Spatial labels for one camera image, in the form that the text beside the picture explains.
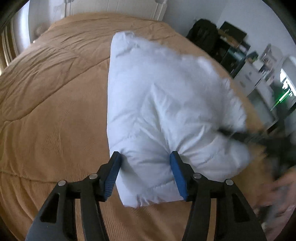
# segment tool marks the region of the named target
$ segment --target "bed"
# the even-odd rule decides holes
[[[132,30],[179,53],[205,56],[219,75],[228,73],[169,25],[115,13],[87,13],[54,23],[0,76],[0,217],[18,240],[59,180],[82,180],[109,160],[107,77],[114,33]],[[232,83],[247,127],[263,128],[247,98]],[[233,180],[254,206],[269,180],[263,150]],[[181,240],[190,211],[183,201],[126,208],[116,188],[101,205],[110,240]],[[76,220],[81,215],[77,212]],[[212,202],[208,240],[215,229]],[[78,239],[83,240],[81,223]]]

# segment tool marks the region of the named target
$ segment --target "pillow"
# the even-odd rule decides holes
[[[217,132],[245,129],[240,100],[204,57],[178,55],[158,43],[116,33],[108,76],[110,156],[123,156],[116,186],[125,206],[182,200],[169,164],[182,160],[215,181],[249,163],[247,147]]]

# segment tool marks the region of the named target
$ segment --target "metal screw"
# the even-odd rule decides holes
[[[202,175],[200,173],[196,172],[196,173],[193,174],[193,177],[195,179],[201,179],[202,178]]]
[[[96,179],[98,177],[98,174],[93,173],[89,175],[89,179]]]
[[[66,184],[66,181],[65,180],[60,180],[57,184],[61,187],[61,186]]]
[[[233,185],[233,181],[231,179],[227,179],[226,180],[226,184],[229,185],[229,186],[232,186]]]

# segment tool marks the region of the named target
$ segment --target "white wall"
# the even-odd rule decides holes
[[[250,52],[259,55],[268,43],[281,49],[284,56],[296,56],[296,45],[287,29],[262,0],[228,0],[217,26],[227,21],[247,33]]]
[[[65,17],[65,0],[30,0],[29,35],[33,42],[35,30],[40,25],[47,30],[50,25]]]
[[[195,19],[206,18],[216,23],[228,0],[168,0],[163,21],[186,36]]]
[[[13,32],[19,54],[30,46],[28,24],[29,4],[30,1],[27,2],[13,17]]]
[[[282,66],[283,70],[288,75],[289,79],[293,82],[296,86],[296,65],[290,58],[287,58]]]

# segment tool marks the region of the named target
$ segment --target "blue gripper pad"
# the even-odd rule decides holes
[[[186,201],[187,197],[188,197],[187,182],[186,182],[186,179],[183,176],[182,171],[180,169],[180,166],[179,166],[180,161],[183,164],[178,153],[176,151],[173,151],[170,154],[170,167],[173,171],[173,175],[174,175],[174,178],[175,178],[178,190],[179,190],[179,194]]]
[[[113,187],[115,185],[115,181],[121,167],[122,158],[119,152],[113,152],[110,161],[108,162],[109,165],[109,173],[104,182],[104,198],[105,200],[111,196]]]

